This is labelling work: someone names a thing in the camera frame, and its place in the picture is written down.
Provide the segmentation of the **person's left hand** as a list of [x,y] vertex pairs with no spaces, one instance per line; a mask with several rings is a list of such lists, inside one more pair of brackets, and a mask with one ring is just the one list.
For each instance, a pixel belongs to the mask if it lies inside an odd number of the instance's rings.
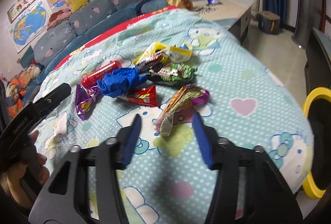
[[46,156],[37,152],[40,132],[13,131],[1,134],[1,212],[28,215],[49,179]]

